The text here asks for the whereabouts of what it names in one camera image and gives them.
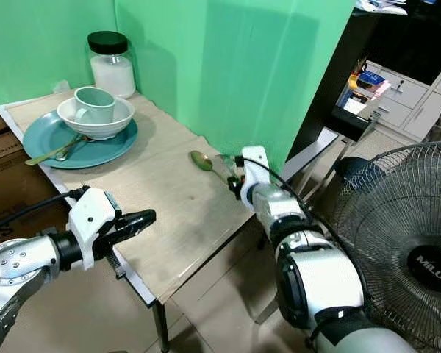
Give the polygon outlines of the teal round plate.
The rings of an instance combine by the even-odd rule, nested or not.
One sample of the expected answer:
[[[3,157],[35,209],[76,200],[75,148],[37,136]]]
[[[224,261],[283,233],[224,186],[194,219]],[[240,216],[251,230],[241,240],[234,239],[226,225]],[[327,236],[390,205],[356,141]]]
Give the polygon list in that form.
[[[83,169],[105,164],[128,152],[135,143],[138,132],[137,122],[131,120],[129,126],[115,137],[76,143],[67,159],[60,161],[50,158],[43,161],[43,164],[58,169]],[[66,125],[65,120],[56,113],[47,113],[29,125],[22,138],[22,145],[26,154],[37,157],[57,150],[75,137],[76,132]]]

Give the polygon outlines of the white drawer cabinet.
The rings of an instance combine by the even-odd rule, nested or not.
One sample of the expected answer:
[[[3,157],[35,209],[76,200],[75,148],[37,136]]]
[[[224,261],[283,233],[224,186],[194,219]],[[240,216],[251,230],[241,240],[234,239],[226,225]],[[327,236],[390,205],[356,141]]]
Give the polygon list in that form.
[[[365,61],[365,68],[382,77],[385,86],[362,95],[348,86],[338,100],[339,107],[368,118],[399,139],[441,141],[441,73],[426,84],[370,60]]]

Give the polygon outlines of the glass jar with black lid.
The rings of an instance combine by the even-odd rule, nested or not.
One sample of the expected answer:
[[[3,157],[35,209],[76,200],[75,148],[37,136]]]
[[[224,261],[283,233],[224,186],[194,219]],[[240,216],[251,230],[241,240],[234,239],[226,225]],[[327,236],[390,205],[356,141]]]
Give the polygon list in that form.
[[[129,39],[120,32],[96,31],[87,40],[94,85],[123,99],[136,94],[134,69],[126,54]]]

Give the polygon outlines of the olive gold spoon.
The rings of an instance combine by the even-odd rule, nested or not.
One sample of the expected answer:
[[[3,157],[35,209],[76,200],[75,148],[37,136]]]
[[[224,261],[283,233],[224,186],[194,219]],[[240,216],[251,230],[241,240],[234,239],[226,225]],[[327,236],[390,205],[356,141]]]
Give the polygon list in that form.
[[[224,164],[220,155],[209,156],[204,152],[192,150],[188,152],[188,156],[190,156],[190,160],[202,171],[213,171],[214,174],[216,174],[218,178],[223,179],[224,182],[233,177],[233,174],[229,168],[227,168],[227,165]]]

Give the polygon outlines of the dark round stool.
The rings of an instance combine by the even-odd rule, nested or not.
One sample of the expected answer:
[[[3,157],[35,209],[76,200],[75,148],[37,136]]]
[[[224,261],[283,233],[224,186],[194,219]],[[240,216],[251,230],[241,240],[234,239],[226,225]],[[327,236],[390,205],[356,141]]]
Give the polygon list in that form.
[[[360,188],[374,174],[371,162],[359,156],[343,157],[335,163],[334,171],[351,188]]]

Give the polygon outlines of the olive gold fork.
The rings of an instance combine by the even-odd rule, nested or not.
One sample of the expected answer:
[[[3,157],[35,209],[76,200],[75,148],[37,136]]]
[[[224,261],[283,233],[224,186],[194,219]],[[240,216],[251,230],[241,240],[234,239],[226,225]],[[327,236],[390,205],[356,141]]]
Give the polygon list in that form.
[[[35,158],[29,159],[29,160],[25,161],[24,163],[26,165],[38,165],[41,162],[43,162],[49,158],[52,158],[52,157],[55,159],[60,159],[60,158],[62,158],[63,155],[66,154],[67,151],[70,150],[70,148],[73,147],[73,145],[75,145],[79,141],[82,141],[83,139],[85,139],[85,135],[77,135],[75,138],[73,138],[70,142],[66,143],[62,147],[59,147],[56,150],[52,150],[50,152],[47,152],[47,154],[45,154],[43,156],[37,156]]]

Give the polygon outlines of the small black box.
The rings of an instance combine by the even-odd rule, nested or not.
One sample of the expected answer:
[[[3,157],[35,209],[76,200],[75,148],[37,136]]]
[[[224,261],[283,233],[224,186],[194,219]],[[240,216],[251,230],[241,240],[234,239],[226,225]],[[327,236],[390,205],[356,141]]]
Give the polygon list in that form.
[[[345,108],[335,105],[329,113],[329,117],[324,121],[324,126],[329,130],[338,132],[344,138],[351,139],[354,142],[359,141],[368,128],[371,127],[372,121],[368,118],[361,118]]]

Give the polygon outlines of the metal table leg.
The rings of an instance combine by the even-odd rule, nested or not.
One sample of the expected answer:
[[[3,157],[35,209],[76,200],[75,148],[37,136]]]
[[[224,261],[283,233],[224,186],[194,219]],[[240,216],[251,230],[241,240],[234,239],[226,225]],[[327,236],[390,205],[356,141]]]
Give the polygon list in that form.
[[[159,336],[160,352],[168,353],[171,348],[171,340],[169,338],[169,327],[165,313],[165,306],[162,302],[156,299],[152,302],[151,310],[154,317],[154,326],[156,326],[157,336]]]

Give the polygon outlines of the green backdrop cloth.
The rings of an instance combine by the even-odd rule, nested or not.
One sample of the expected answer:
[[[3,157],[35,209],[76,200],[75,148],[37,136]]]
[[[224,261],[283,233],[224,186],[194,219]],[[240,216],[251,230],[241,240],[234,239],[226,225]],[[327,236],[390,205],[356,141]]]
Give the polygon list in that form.
[[[129,39],[137,91],[224,154],[287,162],[355,0],[0,0],[0,104],[93,84],[88,36]]]

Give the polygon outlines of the black standing fan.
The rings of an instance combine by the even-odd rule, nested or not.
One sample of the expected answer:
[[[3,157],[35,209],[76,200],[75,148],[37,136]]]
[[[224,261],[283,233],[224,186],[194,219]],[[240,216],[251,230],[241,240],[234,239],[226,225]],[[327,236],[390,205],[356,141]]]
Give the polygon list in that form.
[[[334,226],[364,276],[366,313],[441,353],[441,141],[367,161],[345,181]]]

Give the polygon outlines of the pale green mug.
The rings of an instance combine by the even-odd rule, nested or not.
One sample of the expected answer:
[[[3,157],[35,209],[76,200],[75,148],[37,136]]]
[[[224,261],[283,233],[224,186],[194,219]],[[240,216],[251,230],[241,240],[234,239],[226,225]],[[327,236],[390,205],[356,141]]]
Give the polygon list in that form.
[[[75,122],[93,125],[113,122],[116,101],[110,92],[87,85],[75,90],[75,100]]]

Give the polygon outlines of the blue box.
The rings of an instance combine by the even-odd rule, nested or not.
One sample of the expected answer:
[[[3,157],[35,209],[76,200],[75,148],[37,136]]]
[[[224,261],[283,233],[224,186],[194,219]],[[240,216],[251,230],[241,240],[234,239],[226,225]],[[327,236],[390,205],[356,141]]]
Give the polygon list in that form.
[[[376,91],[385,82],[385,78],[372,71],[363,70],[359,73],[356,83],[361,90]]]

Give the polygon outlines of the black wooden desk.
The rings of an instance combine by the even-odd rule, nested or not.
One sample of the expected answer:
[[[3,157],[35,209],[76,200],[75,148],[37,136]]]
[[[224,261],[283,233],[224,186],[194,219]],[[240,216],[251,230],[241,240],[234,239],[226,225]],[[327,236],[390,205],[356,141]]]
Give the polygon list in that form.
[[[402,15],[352,10],[288,157],[318,138],[359,60],[425,85],[441,75],[441,0],[406,0],[402,10]]]

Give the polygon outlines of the white ceramic bowl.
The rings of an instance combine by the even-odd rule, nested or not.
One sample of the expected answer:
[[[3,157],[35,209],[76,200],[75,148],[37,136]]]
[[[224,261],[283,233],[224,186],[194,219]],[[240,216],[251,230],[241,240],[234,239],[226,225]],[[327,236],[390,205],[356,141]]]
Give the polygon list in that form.
[[[87,108],[77,103],[76,98],[70,97],[58,104],[55,112],[63,119],[66,126],[77,134],[96,140],[116,137],[120,131],[129,126],[130,122],[133,122],[133,115],[135,115],[135,107],[122,98],[115,98],[112,121],[106,124],[89,124],[89,122],[77,121],[78,117],[89,118],[90,112],[80,115],[85,110]]]

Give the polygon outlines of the brown cardboard box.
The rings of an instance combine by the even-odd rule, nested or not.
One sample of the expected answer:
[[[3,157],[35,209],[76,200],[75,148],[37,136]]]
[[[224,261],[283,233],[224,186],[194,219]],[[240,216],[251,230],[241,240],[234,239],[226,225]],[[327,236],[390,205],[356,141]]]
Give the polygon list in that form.
[[[0,221],[59,194],[40,167],[29,167],[20,140],[0,117]],[[68,205],[62,199],[19,216],[0,227],[0,243],[61,232],[67,223]]]

